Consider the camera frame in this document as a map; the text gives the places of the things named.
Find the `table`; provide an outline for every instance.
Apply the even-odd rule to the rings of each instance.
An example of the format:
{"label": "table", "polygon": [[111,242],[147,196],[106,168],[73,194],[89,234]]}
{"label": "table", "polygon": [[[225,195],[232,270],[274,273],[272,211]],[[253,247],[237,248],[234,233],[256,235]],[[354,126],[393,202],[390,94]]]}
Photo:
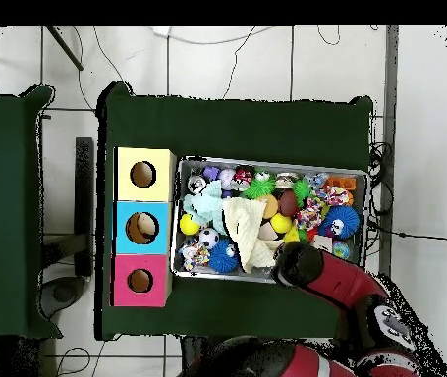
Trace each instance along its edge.
{"label": "table", "polygon": [[175,155],[363,170],[372,102],[259,102],[133,96],[112,82],[97,105],[95,337],[114,334],[332,337],[337,311],[275,285],[174,277],[164,308],[109,306],[112,150],[168,148]]}

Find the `circular hole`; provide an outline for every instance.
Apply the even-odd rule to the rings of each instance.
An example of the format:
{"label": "circular hole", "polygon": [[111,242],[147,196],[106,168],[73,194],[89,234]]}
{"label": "circular hole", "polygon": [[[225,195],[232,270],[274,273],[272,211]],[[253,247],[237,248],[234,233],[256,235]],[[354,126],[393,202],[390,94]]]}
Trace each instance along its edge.
{"label": "circular hole", "polygon": [[153,167],[153,165],[151,165],[151,163],[146,162],[145,160],[136,163],[133,166],[133,169],[131,169],[131,181],[136,187],[151,187],[154,184],[155,180],[155,168]]}
{"label": "circular hole", "polygon": [[150,244],[158,234],[157,219],[147,212],[136,212],[127,221],[125,233],[131,242]]}
{"label": "circular hole", "polygon": [[147,270],[136,269],[127,278],[127,285],[134,292],[149,292],[153,286],[153,276]]}

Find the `yellow ball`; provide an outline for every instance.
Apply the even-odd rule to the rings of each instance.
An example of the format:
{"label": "yellow ball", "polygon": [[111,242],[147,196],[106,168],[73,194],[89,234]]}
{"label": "yellow ball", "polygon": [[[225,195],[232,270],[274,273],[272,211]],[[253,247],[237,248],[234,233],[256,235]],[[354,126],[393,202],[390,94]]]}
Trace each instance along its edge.
{"label": "yellow ball", "polygon": [[200,225],[192,221],[190,214],[183,214],[180,220],[180,229],[184,235],[191,236],[200,230]]}
{"label": "yellow ball", "polygon": [[277,213],[270,220],[270,224],[275,233],[287,233],[291,229],[293,221],[291,221],[290,217],[285,217],[281,213]]}

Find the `table leg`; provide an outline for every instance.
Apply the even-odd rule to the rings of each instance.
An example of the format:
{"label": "table leg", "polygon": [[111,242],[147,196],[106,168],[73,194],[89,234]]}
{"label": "table leg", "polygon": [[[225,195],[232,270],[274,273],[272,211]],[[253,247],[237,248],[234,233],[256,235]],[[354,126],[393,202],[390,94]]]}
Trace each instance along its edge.
{"label": "table leg", "polygon": [[71,62],[75,64],[75,67],[79,69],[79,71],[83,71],[84,67],[80,63],[80,61],[77,59],[77,57],[73,54],[71,49],[68,47],[64,39],[61,37],[61,35],[57,32],[57,29],[53,26],[45,26],[47,30],[50,32],[52,36],[54,36],[54,39],[59,43],[59,46],[62,48],[62,50],[68,55],[68,58],[71,59]]}

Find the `small toy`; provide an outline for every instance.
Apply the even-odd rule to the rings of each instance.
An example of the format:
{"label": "small toy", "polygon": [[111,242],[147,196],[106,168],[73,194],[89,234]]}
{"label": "small toy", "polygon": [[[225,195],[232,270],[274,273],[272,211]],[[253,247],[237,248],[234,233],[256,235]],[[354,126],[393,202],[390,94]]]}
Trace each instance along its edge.
{"label": "small toy", "polygon": [[240,192],[250,187],[252,180],[252,173],[246,169],[238,169],[234,178],[230,181],[232,189],[239,190]]}
{"label": "small toy", "polygon": [[340,187],[346,190],[356,189],[356,178],[329,177],[324,183],[325,187]]}
{"label": "small toy", "polygon": [[353,197],[352,193],[351,192],[347,192],[347,195],[349,196],[349,201],[346,203],[346,205],[353,206],[353,204],[354,204],[354,197]]}
{"label": "small toy", "polygon": [[265,210],[263,211],[263,218],[265,220],[268,220],[272,218],[275,214],[277,214],[277,211],[279,210],[279,203],[277,202],[277,199],[275,199],[275,196],[273,195],[264,195],[261,196],[258,201],[264,201],[266,202]]}
{"label": "small toy", "polygon": [[298,175],[291,172],[284,172],[282,174],[277,174],[275,179],[275,187],[277,189],[287,188],[293,189],[295,182],[298,180]]}
{"label": "small toy", "polygon": [[209,262],[209,250],[196,239],[184,244],[179,251],[185,259],[183,267],[187,272],[191,272],[196,266],[205,266]]}
{"label": "small toy", "polygon": [[233,169],[223,169],[218,175],[218,179],[221,180],[221,189],[232,190],[231,181],[234,176],[235,171]]}
{"label": "small toy", "polygon": [[327,251],[331,253],[333,251],[333,241],[330,237],[326,236],[314,236],[312,242],[310,243],[313,247]]}
{"label": "small toy", "polygon": [[211,250],[218,244],[219,234],[216,230],[207,228],[200,231],[198,239],[201,244],[205,245],[207,249]]}
{"label": "small toy", "polygon": [[288,231],[288,233],[286,233],[284,235],[283,240],[284,240],[284,242],[299,242],[300,241],[300,236],[299,236],[299,233],[298,233],[297,222],[296,221],[293,223],[293,226]]}
{"label": "small toy", "polygon": [[218,273],[229,273],[239,264],[235,246],[228,239],[220,239],[209,252],[209,267]]}
{"label": "small toy", "polygon": [[333,254],[341,259],[347,260],[351,257],[351,250],[346,242],[334,242],[332,248]]}
{"label": "small toy", "polygon": [[193,194],[197,195],[201,193],[203,189],[207,186],[205,179],[199,175],[191,175],[188,178],[188,190]]}
{"label": "small toy", "polygon": [[295,182],[293,186],[293,192],[297,197],[297,205],[299,208],[304,206],[304,200],[310,196],[310,185],[307,183],[305,179],[301,179]]}
{"label": "small toy", "polygon": [[279,212],[286,216],[291,217],[297,211],[297,197],[292,190],[285,190],[278,199]]}
{"label": "small toy", "polygon": [[319,226],[319,234],[340,240],[348,239],[360,225],[360,217],[353,207],[331,207]]}
{"label": "small toy", "polygon": [[192,221],[190,214],[183,214],[180,220],[180,229],[185,236],[192,236],[198,232],[200,225]]}
{"label": "small toy", "polygon": [[344,205],[349,202],[349,193],[340,187],[324,187],[315,194],[331,206]]}
{"label": "small toy", "polygon": [[325,173],[320,173],[311,177],[310,175],[305,175],[304,179],[308,182],[312,189],[321,189],[324,183],[328,179],[329,175]]}
{"label": "small toy", "polygon": [[285,217],[278,212],[271,218],[270,224],[276,233],[287,233],[291,229],[293,221],[290,217]]}
{"label": "small toy", "polygon": [[219,168],[215,166],[206,166],[203,168],[202,174],[210,181],[216,181],[218,179]]}
{"label": "small toy", "polygon": [[259,228],[258,238],[260,240],[276,240],[279,238],[270,222],[266,222]]}
{"label": "small toy", "polygon": [[311,242],[315,236],[319,234],[319,230],[317,227],[314,227],[312,230],[307,231],[307,240]]}
{"label": "small toy", "polygon": [[271,194],[274,189],[275,180],[268,172],[261,171],[254,175],[250,187],[245,190],[244,194],[247,198],[258,199],[261,196]]}

